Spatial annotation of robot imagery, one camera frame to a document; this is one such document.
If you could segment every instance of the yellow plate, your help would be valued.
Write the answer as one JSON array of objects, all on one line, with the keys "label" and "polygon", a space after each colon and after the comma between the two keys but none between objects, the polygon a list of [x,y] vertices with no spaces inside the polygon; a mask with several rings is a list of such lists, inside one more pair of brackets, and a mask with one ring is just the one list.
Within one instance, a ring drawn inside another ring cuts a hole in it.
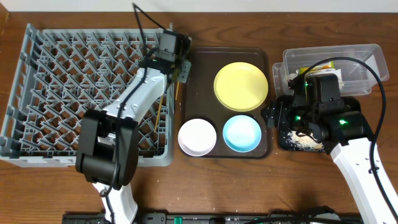
[{"label": "yellow plate", "polygon": [[235,111],[250,111],[267,97],[268,81],[256,66],[235,62],[223,67],[214,80],[217,99]]}]

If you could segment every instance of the gray dish rack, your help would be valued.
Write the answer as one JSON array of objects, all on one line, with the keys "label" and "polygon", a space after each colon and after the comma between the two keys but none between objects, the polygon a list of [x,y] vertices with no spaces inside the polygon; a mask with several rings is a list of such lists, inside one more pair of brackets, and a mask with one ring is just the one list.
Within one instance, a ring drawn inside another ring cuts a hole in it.
[{"label": "gray dish rack", "polygon": [[[144,29],[147,48],[160,31]],[[0,159],[21,167],[75,165],[80,121],[132,82],[142,52],[138,29],[43,30],[27,25],[0,136]],[[174,85],[140,123],[138,166],[173,159]],[[154,130],[157,109],[160,121]]]}]

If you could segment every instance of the wooden surface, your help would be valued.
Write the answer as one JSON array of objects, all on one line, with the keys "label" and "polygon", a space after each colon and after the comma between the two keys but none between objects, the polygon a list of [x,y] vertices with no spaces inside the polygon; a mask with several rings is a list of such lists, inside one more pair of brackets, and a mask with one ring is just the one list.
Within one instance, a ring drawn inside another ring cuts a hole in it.
[{"label": "wooden surface", "polygon": [[[173,22],[175,30],[192,37],[193,46],[260,47],[269,57],[269,68],[282,61],[285,49],[379,44],[390,79],[384,82],[387,113],[377,143],[384,167],[398,188],[398,137],[394,134],[398,125],[398,14],[151,15],[164,26]],[[10,13],[0,46],[0,118],[28,22],[38,29],[137,27],[132,13]],[[144,19],[143,23],[144,27],[154,27]],[[358,99],[374,129],[381,108],[379,90],[374,87],[371,95]],[[175,142],[180,127],[178,106],[177,102]],[[301,210],[317,205],[328,205],[340,213],[358,213],[330,156],[286,152],[276,145],[274,142],[267,159],[259,161],[193,159],[176,146],[174,161],[168,167],[138,168],[132,181],[134,199],[141,210],[170,213],[267,213],[273,208]],[[65,212],[103,209],[97,191],[74,167],[22,169],[2,161],[0,198],[0,223],[60,223]]]},{"label": "wooden surface", "polygon": [[8,15],[9,13],[7,9],[0,3],[0,40],[4,33],[4,28],[8,20]]}]

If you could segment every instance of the white bowl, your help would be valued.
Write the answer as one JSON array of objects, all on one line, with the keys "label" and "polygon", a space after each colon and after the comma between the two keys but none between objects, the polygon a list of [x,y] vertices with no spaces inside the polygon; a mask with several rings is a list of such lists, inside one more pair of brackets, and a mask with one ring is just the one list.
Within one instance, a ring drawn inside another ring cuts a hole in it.
[{"label": "white bowl", "polygon": [[217,133],[204,119],[187,121],[178,132],[178,144],[190,156],[204,156],[216,145]]}]

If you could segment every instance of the plastic container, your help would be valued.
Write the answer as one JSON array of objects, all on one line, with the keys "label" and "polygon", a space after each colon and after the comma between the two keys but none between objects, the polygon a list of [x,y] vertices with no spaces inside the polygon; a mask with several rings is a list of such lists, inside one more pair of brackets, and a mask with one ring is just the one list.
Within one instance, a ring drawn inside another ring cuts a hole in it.
[{"label": "plastic container", "polygon": [[[289,74],[332,57],[352,57],[362,60],[377,73],[381,81],[386,81],[390,77],[383,52],[377,44],[288,49],[284,51],[283,62],[272,66],[276,95],[293,95],[293,90],[287,86]],[[341,69],[342,84],[344,84],[340,90],[342,96],[370,94],[372,86],[377,84],[372,74],[360,64],[347,60],[337,60],[334,64],[336,69]]]}]

